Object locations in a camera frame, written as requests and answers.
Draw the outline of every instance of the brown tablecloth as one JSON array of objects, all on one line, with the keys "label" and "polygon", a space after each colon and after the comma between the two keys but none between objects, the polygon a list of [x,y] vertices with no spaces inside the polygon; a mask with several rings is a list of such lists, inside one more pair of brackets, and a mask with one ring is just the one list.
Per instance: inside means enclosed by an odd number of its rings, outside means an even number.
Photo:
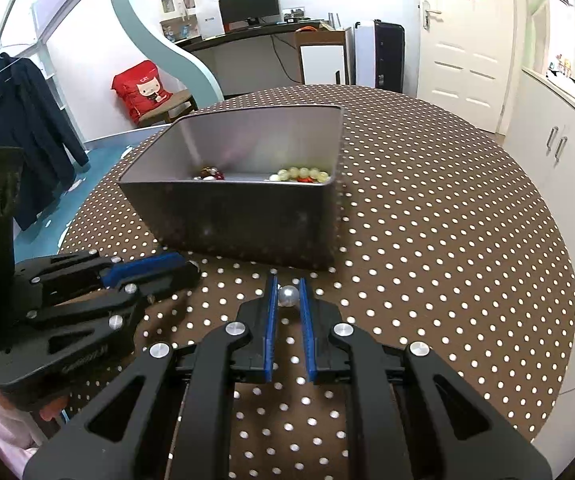
[{"label": "brown tablecloth", "polygon": [[[306,276],[348,322],[379,341],[427,342],[525,437],[536,436],[570,354],[575,279],[555,222],[525,173],[471,124],[394,92],[295,86],[207,110],[277,104],[345,109],[346,196],[335,266],[317,273],[193,254],[202,283],[148,309],[138,351],[159,340],[200,341],[261,293],[267,272],[278,272],[283,285]],[[131,260],[160,250],[116,184],[151,142],[94,189],[62,251],[96,248]],[[72,394],[69,410],[117,373],[91,377]],[[231,478],[347,478],[343,389],[304,377],[298,311],[282,308],[273,383],[236,388]]]}]

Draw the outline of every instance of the cartoon character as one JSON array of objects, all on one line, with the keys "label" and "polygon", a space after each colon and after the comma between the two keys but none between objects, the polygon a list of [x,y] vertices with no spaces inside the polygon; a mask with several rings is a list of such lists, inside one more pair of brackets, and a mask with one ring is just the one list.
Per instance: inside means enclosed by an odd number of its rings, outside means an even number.
[{"label": "cartoon character", "polygon": [[160,103],[164,100],[164,98],[159,95],[161,83],[159,83],[157,78],[153,78],[151,81],[145,83],[137,83],[136,88],[138,88],[141,95],[147,97],[152,103]]}]

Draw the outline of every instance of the blue gripper pad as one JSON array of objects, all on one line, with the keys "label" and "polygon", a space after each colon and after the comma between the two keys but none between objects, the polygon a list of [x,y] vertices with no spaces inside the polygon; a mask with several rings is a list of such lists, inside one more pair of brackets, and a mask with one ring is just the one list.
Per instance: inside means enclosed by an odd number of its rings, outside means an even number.
[{"label": "blue gripper pad", "polygon": [[179,253],[168,252],[160,256],[149,256],[129,263],[115,264],[110,271],[101,278],[103,286],[116,286],[122,280],[138,278],[152,272],[172,270],[185,265],[185,258]]},{"label": "blue gripper pad", "polygon": [[266,382],[272,380],[272,365],[274,363],[274,340],[277,335],[277,309],[279,305],[279,279],[276,274],[270,282],[270,302],[268,305],[268,318],[265,328],[265,341],[263,347],[263,372],[265,373]]},{"label": "blue gripper pad", "polygon": [[305,370],[309,381],[316,380],[316,360],[314,359],[314,328],[312,326],[312,312],[310,311],[309,297],[305,279],[298,283],[299,307],[301,311],[301,330],[303,332],[303,350],[305,351]]}]

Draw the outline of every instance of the person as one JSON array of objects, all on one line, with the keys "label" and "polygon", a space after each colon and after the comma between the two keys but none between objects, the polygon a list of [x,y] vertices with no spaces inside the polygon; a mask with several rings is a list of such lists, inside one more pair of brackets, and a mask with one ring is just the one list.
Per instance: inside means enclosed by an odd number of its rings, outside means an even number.
[{"label": "person", "polygon": [[[68,404],[68,397],[59,397],[43,406],[39,414],[43,420],[52,420]],[[23,477],[28,460],[44,440],[35,424],[29,424],[30,415],[16,409],[0,391],[0,459],[17,478]]]}]

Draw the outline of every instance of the door handle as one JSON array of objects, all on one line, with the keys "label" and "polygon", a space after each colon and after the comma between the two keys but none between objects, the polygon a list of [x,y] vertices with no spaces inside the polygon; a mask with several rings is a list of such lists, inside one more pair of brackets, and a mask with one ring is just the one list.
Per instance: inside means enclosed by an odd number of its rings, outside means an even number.
[{"label": "door handle", "polygon": [[443,14],[442,10],[433,10],[429,8],[429,1],[425,0],[423,2],[423,28],[429,30],[429,16],[431,14]]},{"label": "door handle", "polygon": [[551,150],[552,149],[552,141],[554,140],[554,137],[556,137],[556,134],[559,132],[559,127],[555,126],[554,128],[552,128],[550,130],[550,136],[547,138],[547,149]]},{"label": "door handle", "polygon": [[559,145],[556,147],[556,151],[554,152],[554,158],[557,162],[561,160],[561,155],[563,154],[563,149],[567,144],[567,137],[561,137],[559,140]]}]

